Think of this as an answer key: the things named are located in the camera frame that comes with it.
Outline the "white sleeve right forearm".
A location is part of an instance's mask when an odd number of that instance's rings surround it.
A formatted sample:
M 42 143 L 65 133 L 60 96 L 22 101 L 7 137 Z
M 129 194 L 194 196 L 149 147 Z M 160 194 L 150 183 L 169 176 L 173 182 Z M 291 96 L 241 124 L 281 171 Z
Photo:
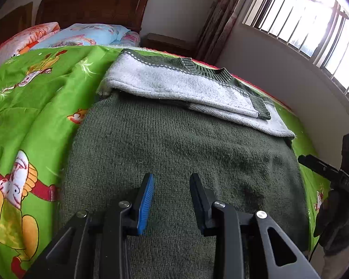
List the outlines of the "white sleeve right forearm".
M 324 254 L 321 278 L 341 278 L 349 267 L 349 240 L 336 237 Z

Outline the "right gloved hand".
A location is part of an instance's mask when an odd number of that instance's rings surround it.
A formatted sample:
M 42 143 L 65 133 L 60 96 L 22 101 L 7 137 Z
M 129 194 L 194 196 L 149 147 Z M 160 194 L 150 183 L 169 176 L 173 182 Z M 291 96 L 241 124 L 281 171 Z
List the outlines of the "right gloved hand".
M 326 256 L 334 256 L 349 246 L 349 200 L 332 189 L 316 216 L 314 237 Z

